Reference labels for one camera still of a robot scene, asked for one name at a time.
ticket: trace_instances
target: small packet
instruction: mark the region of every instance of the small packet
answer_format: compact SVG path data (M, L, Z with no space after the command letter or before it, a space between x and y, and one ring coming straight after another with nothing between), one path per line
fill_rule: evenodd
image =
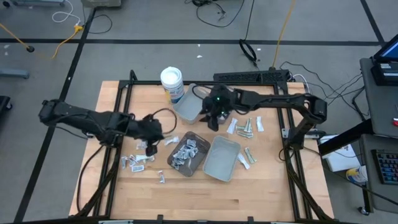
M144 165L139 165L139 166L132 166L131 171L132 172L141 172L144 171L145 167Z
M251 164L257 162L257 159L253 158L253 156L251 155L249 147L244 148L244 152L246 153L246 156L248 157Z
M264 128L262 127L261 117L260 116L258 116L256 118L256 125L257 125L257 131L258 132L263 132L264 131Z
M160 181L159 181L159 183L165 184L166 181L165 181L165 179L164 179L163 171L162 171L162 170L158 171L158 174L160 175Z
M126 161L127 161L127 156L122 156L122 169L126 168Z
M147 141L141 141L137 144L136 149L137 150L143 150L148 147L148 142Z
M187 146L196 147L197 142L195 140L187 139Z
M248 164L248 162L246 162L244 156L241 153L238 154L238 160L244 165L244 168L250 169L250 165Z
M171 138L171 139L166 139L166 140L164 141L164 145L167 146L167 145L169 145L170 143L179 143L179 142L180 142L180 138L179 138L178 136L175 136L175 137L173 137L173 138Z
M137 163L136 158L133 155L130 155L130 157L128 158L128 161L129 161L130 167L136 165L136 163Z
M233 134L234 133L234 130L235 130L235 126L236 126L236 123L238 122L238 120L237 119L235 119L235 118L232 118L232 120L231 120L231 124L229 125L229 127L228 127L228 130L226 131L227 133L229 133L229 134Z

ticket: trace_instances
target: wooden tabletop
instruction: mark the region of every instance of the wooden tabletop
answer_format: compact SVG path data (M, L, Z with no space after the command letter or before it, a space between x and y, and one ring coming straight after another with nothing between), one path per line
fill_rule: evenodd
M302 83L288 83L288 86L290 94L304 92ZM260 94L273 94L271 87L239 86L239 88L254 90ZM117 90L118 82L103 82L96 111L112 111ZM133 86L129 112L134 113L136 119L165 107L171 108L171 105L167 103L161 86ZM302 117L297 111L293 111L293 114L297 125ZM258 133L253 124L252 139L226 132L232 117L238 119L238 125L244 125L247 118L256 116L262 116L265 131ZM162 123L164 131L172 129L174 117L170 112L161 112L156 117ZM285 110L284 118L286 127L289 127ZM278 159L282 140L276 109L259 109L247 115L233 112L226 124L220 126L218 132L208 129L206 123L187 124L178 118L177 128L172 135L180 136L181 139L187 131L193 131L209 142L212 142L217 135L236 141L242 146L242 154L245 147L250 147L257 162L252 164L249 170L237 162L230 182L222 182L206 175L203 172L203 162L193 176L185 177L167 164L167 157L176 144L164 146L161 142L158 145L155 161L147 162L145 171L132 173L128 165L124 170L119 167L111 218L155 220L157 215L164 215L166 220L245 221L248 216L253 216L255 221L294 221L285 164ZM145 154L144 151L136 150L138 142L133 138L124 138L122 155ZM306 140L305 146L318 150L314 140ZM88 140L82 165L97 148L99 148L97 140ZM325 213L333 217L319 155L306 150L301 150L300 153L307 189ZM103 157L104 149L86 168L81 182L81 206L87 202L98 186ZM159 170L164 172L165 184L159 183ZM106 189L101 213L104 213L107 196ZM305 217L302 197L298 190L297 198L301 217ZM70 214L75 213L76 194L70 209Z

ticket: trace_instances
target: white cable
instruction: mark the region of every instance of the white cable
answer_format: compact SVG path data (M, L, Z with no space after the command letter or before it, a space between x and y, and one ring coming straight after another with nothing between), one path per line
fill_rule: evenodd
M308 93L311 93L310 92L310 86L308 85L307 80L304 78L304 76L302 74L296 74L296 75L293 76L293 78L296 77L296 76L300 76L300 77L302 77L304 79L305 85L307 86L307 89L308 89Z
M69 0L65 0L65 1L66 1L67 3L69 3L69 5L70 5L70 7L71 7L70 12L69 12L69 13L67 13L67 12L62 12L62 11L55 12L54 14L52 14L52 20L53 20L54 22L60 23L60 22L64 22L65 20L67 20L67 19L69 18L69 16L73 16L73 17L75 17L75 18L78 19L78 22L76 23L76 25L79 25L81 20L80 20L80 18L79 18L78 16L75 16L75 15L72 14L72 12L73 12L73 5L72 5L72 3L70 3ZM66 16L64 19L60 20L60 21L56 21L56 20L54 19L54 16L55 16L56 14L65 14L65 15L67 15L67 16Z

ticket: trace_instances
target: cable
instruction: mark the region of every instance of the cable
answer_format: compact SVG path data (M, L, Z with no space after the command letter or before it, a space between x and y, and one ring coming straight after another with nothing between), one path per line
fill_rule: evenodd
M329 169L323 168L323 170L327 170L328 172L331 172L332 174L335 174L334 172L332 172L332 171L329 170ZM351 181L347 180L346 178L344 178L344 177L342 177L342 176L340 176L340 175L338 175L338 174L335 174L335 175L338 176L338 177L340 177L340 178L342 178L342 179L344 179L345 181L348 181L349 183L351 183L351 184L353 184L353 185L355 185L355 186L357 186L357 187L362 188L363 190L369 192L370 194L373 194L373 195L375 195L375 196L377 196L377 197L379 197L379 198L381 198L381 199L384 199L384 200L386 200L386 201L388 201L388 202L390 202L390 203L392 203L392 204L394 204L394 205L398 205L398 202L393 201L393 200L387 198L386 196L383 196L383 195L381 195L381 194L378 194L378 193L376 193L376 192L373 192L372 190L369 190L368 188L363 187L363 186L361 186L361 185L359 185L359 184L357 184L357 183L351 182Z
M76 137L78 137L78 138L81 138L81 139L84 139L84 140L87 140L87 139L88 139L88 138L86 138L86 137L84 137L84 136L80 136L80 135L78 135L78 134L75 134L75 133L69 131L68 129L63 128L63 127L60 127L60 126L55 126L55 128L64 130L64 131L66 131L67 133L69 133L69 134L71 134L71 135L73 135L73 136L76 136Z
M165 111L165 110L171 112L171 113L174 115L174 127L171 129L171 131L167 131L167 132L164 132L164 133L162 133L162 134L170 134L170 133L173 132L173 131L175 130L175 128L177 127L177 115L175 115L174 111L172 111L172 110L170 110L170 109L168 109L168 108L162 108L162 109L159 109L159 110L155 111L154 113L152 113L152 116L155 116L155 114L157 114L157 113L159 113L159 112L161 112L161 111Z
M324 81L319 77L318 73L313 72L313 71L310 71L310 70L307 69L304 65L301 65L301 64L294 64L294 63L291 63L291 62L288 62L288 61L284 61L284 62L279 66L279 68L280 68L280 69L283 69L282 67L283 67L283 65L284 65L285 63L287 63L287 64L289 64L289 65L300 66L300 67L304 68L304 70L306 70L307 72L309 72L309 73L311 73L311 74L314 74L314 75L317 77L317 79L318 79L321 83L325 84L325 85L328 86L331 90L333 90L334 92L336 92L336 90L335 90L333 87L331 87L328 83L324 82ZM315 86L320 87L320 88L322 89L323 94L325 95L325 99L326 99L326 98L329 98L329 99L335 100L335 98L341 97L341 99L345 102L345 104L346 104L347 106L349 106L351 109L355 110L355 108L352 107L352 106L344 99L344 97L343 97L343 95L342 95L342 93L344 92L344 90L343 90L341 93L339 93L338 96L336 96L336 97L334 97L334 98L330 98L330 97L328 97L328 95L326 94L325 90L324 90L320 85L316 85L316 84L309 83L309 82L308 82L308 84L311 84L311 85L315 85Z
M81 31L83 29L82 26L75 26L75 32L66 40L62 41L60 44L58 44L57 48L55 49L54 55L51 57L51 59L54 59L57 54L58 54L58 49L66 42L68 42L70 39L72 39L74 36L76 36L77 33L79 33L79 31Z
M84 27L84 26L86 26L86 13L85 13L85 8L84 8L83 4L81 5L81 10L83 11L83 17L85 19L84 20L84 24L83 24L83 27ZM95 16L93 18L93 20L98 18L98 17L101 17L101 16L106 17L110 21L111 25L109 26L109 28L107 28L105 31L101 31L101 32L90 32L90 31L88 31L89 34L104 34L106 32L109 32L112 29L113 21L112 21L112 19L109 16L107 16L105 14L101 14L101 15Z
M344 91L346 91L346 89L347 89L348 87L354 85L354 84L355 84L356 82L358 82L361 78L362 78L362 77L359 77L357 80L355 80L355 82L353 82L353 83L349 84L348 86L346 86L346 88L344 88L344 90L341 91L341 93L339 93L339 94L337 95L336 98L334 98L330 103L328 103L328 105L332 104L339 96L341 96L341 94L342 94Z
M200 16L199 16L199 8L201 8L201 7L203 7L203 6L206 6L206 5L210 5L210 4L216 4L217 7L221 10L221 13L223 13L223 15L221 16L221 18L219 19L219 20L221 20L222 18L225 17L226 12L224 11L224 9L223 9L219 4L217 4L217 3L215 3L215 2L213 2L213 1L211 1L211 0L194 0L194 1L190 1L190 2L186 2L186 1L185 1L185 4L188 4L188 3L191 3L191 2L192 2L194 5L197 6L197 18L198 18L200 21L202 21L202 22L205 23L205 24L211 25L211 26L213 26L213 27L224 28L224 27L228 27L229 25L231 25L231 24L233 23L233 21L237 18L237 16L238 16L239 13L241 12L241 9L242 9L242 7L243 7L243 4L244 4L245 0L242 0L241 7L239 8L239 10L238 10L238 12L236 13L236 15L233 17L233 19L231 20L231 22L229 22L228 24L226 24L226 25L224 25L224 26L219 26L219 25L216 25L216 24L211 24L211 23L209 23L209 22L204 21L204 20L201 19Z
M335 89L332 93L330 93L330 94L327 96L327 98L328 98L329 96L333 95L334 93L337 93L337 90L341 89L341 88L342 88L343 86L345 86L346 84L349 84L351 81L353 81L356 77L358 77L358 76L360 76L360 75L362 75L362 73L360 73L359 75L354 76L350 81L348 81L348 82L342 84L339 88Z
M253 2L251 3L251 9L250 9L248 27L246 28L246 35L244 36L244 39L243 39L243 40L246 40L246 38L248 37L249 26L250 26L250 20L251 20L251 14L252 14L252 12L253 12L254 1L255 1L255 0L253 0Z
M312 152L314 152L314 153L320 155L319 152L317 152L317 151L315 151L315 150L313 150L313 149L307 148L307 147L305 147L305 146L304 146L304 149L306 149L306 150L308 150L308 151L312 151ZM336 152L336 151L334 151L334 153L337 153L337 154L339 154L339 155L341 155L341 156L343 156L343 157L345 157L345 158L355 158L355 157L358 157L358 156L361 156L361 155L362 155L362 153L360 153L360 154L357 154L357 155L355 155L355 156L346 156L346 155L343 155L343 154L341 154L341 153L339 153L339 152Z
M53 20L54 22L61 23L61 22L65 22L65 21L69 18L69 16L73 16L73 17L75 17L75 18L78 19L78 22L76 23L76 25L77 25L77 26L80 25L80 22L81 22L80 18L79 18L78 16L72 14L72 12L73 12L73 5L72 5L72 3L70 3L69 0L65 0L65 1L66 1L67 3L69 3L69 5L70 5L70 12L62 12L62 11L55 12L54 14L52 14L52 20ZM65 14L65 15L67 15L67 16L66 16L64 19L62 19L62 20L60 20L60 21L57 21L57 20L54 19L54 16L57 15L57 14Z
M293 11L293 8L294 8L295 3L296 3L296 0L292 0L292 3L291 3L291 5L290 5L289 12L287 13L287 16L286 16L284 25L282 26L282 30L281 30L281 32L280 32L280 34L279 34L278 43L277 43L277 45L276 45L276 50L275 50L274 61L273 61L273 63L272 63L272 67L273 67L273 68L275 67L276 58L278 57L280 40L282 40L282 36L284 35L287 21L289 21L289 19L290 19L290 15L292 14L292 11Z
M301 75L301 74L296 74L296 75L293 76L293 78L297 77L297 76L300 76L300 77L302 77L302 79L304 79L305 85L307 86L307 89L308 89L308 93L311 94L310 86L308 85L307 80L304 78L304 76Z
M317 152L317 151L315 151L315 150L313 150L313 149L307 148L307 147L305 147L305 146L303 146L303 149L306 149L306 150L308 150L308 151L312 151L312 152L314 152L314 153L320 155L319 152ZM285 162L285 159L282 159L282 157L280 156L280 154L281 154L281 152L282 152L283 150L284 150L284 149L282 148L282 149L279 151L278 157L279 157L279 160ZM293 157L294 152L295 152L295 150L292 149L292 148L290 148L290 150L293 150L293 153L290 155L289 159L291 159L291 158ZM362 153L360 153L360 154L355 155L355 156L346 156L346 155L343 155L343 154L341 154L341 153L339 153L339 152L336 152L336 151L335 151L334 153L337 153L337 154L339 154L339 155L341 155L341 156L343 156L343 157L345 157L345 158L355 158L355 157L358 157L358 156L361 156L361 155L362 155Z
M88 158L88 160L86 161L85 165L83 166L83 168L81 168L80 171L80 175L79 175L79 180L77 183L77 193L76 193L76 208L78 210L78 212L80 212L80 187L81 187L81 177L83 176L83 173L88 165L88 163L100 152L100 150L103 148L104 146L99 147L99 149L97 149L97 151L94 152L93 155L90 156L90 158Z
M322 84L327 85L331 90L335 90L335 89L332 88L329 84L327 84L326 82L324 82L324 81L319 77L318 73L312 72L312 71L308 70L304 65L301 65L301 64L294 64L294 63L285 61L284 63L282 63L282 65L280 65L279 68L282 69L282 67L284 66L285 63L288 63L289 65L300 66L300 67L304 68L304 70L306 70L307 72L309 72L309 73L311 73L311 74L314 74L314 75L317 77L317 79L318 79Z
M89 34L104 34L104 33L106 33L106 32L109 32L109 31L112 29L113 22L112 22L112 19L109 18L109 16L107 16L107 15L105 15L105 14L102 14L102 15L95 16L93 19L98 18L98 17L101 17L101 16L104 16L104 17L106 17L106 18L109 19L109 21L110 21L110 23L111 23L111 25L109 26L109 28L108 28L106 31L101 31L101 32L91 32L91 31L89 31L89 32L88 32Z
M0 27L3 28L13 38L15 38L20 44L22 44L28 52L33 52L35 50L32 46L29 46L29 45L25 44L23 41L21 41L15 34L13 34L9 29L7 29L7 27L4 26L2 23L0 23Z
M312 151L312 152L318 154L319 156L321 156L319 152L317 152L317 151L315 151L315 150L313 150L313 149L309 149L309 148L307 148L307 147L304 147L304 149L309 150L309 151ZM381 194L378 194L378 193L376 193L376 192L373 192L372 190L369 190L368 188L363 187L363 186L361 186L361 185L359 185L359 184L357 184L357 183L351 182L351 181L347 180L346 178L344 178L344 177L342 177L342 176L340 176L340 175L338 175L338 174L332 172L331 170L325 168L323 165L322 165L322 168L323 168L323 170L327 170L328 172L331 172L332 174L337 175L338 177L344 179L345 181L348 181L349 183L351 183L351 184L353 184L353 185L355 185L355 186L357 186L357 187L362 188L363 190L369 192L370 194L373 194L373 195L375 195L375 196L377 196L377 197L379 197L379 198L381 198L381 199L384 199L384 200L386 200L386 201L388 201L388 202L390 202L390 203L393 203L394 205L398 205L398 202L393 201L393 200L391 200L391 199L389 199L389 198L387 198L387 197L385 197L385 196L383 196L383 195L381 195Z
M250 27L250 21L251 21L251 14L253 12L253 6L254 6L254 0L251 3L251 9L250 9L250 15L249 15L249 22L248 22L248 26L246 27L246 35L244 36L244 39L239 39L239 46L241 48L241 50L243 51L243 54L246 56L246 58L248 58L249 61L251 61L253 63L253 65L260 70L260 68L257 66L257 55L256 52L253 50L253 48L250 46L250 44L248 44L246 42L246 39L248 37L249 34L249 27ZM249 52L247 52L247 50L243 47L243 45L245 45L251 54L249 54Z

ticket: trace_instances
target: gray floor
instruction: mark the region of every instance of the gray floor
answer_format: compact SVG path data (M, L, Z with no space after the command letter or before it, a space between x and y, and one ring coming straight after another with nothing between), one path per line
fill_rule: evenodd
M71 0L74 13L82 16L79 0ZM398 3L394 0L367 0L371 12L386 40L398 33L396 21ZM220 4L228 17L234 15L241 1L225 0ZM288 0L257 0L249 29L249 40L277 40ZM214 28L197 20L195 7L183 0L124 1L120 9L100 10L96 15L107 14L113 28L106 34L90 34L89 39L220 39L236 40L246 32L251 1L244 3L240 15L226 28ZM203 8L201 15L216 22L213 6ZM20 38L64 39L73 32L74 18L56 24L51 15L69 7L27 6L0 7L0 22ZM92 31L106 28L109 22L98 18ZM9 36L0 30L0 38ZM299 0L287 25L284 40L325 41L377 41L360 0ZM56 44L33 44L40 55L52 55ZM31 78L17 80L0 78L0 95L12 97L14 109L1 125L0 134L0 223L12 222L36 157L42 145L46 127L39 123L37 114L42 100L58 98L70 68L77 44L65 44L55 60L27 53L19 44L0 44L0 67L23 68ZM275 45L254 45L259 67L268 69L272 63ZM359 74L359 59L373 55L379 47L299 46L283 45L277 66L288 60L304 64L317 72L333 88ZM103 80L120 80L134 69L140 80L158 80L159 73L168 66L181 69L185 80L211 80L216 72L255 70L242 54L238 45L232 44L85 44L75 76L68 92L67 102L93 109ZM300 73L307 81L321 85L311 73L300 67L284 65L293 74ZM348 91L362 86L362 80ZM324 97L320 88L310 86L314 95ZM368 110L364 94L358 98L361 109ZM358 115L337 99L328 108L328 120L319 128L328 133L340 133L355 124ZM62 131L56 131L25 221L66 217L75 190L78 170L85 142ZM356 207L363 205L362 192L353 185L325 173L335 217L346 222L392 223L398 215L376 211L369 217L360 215Z

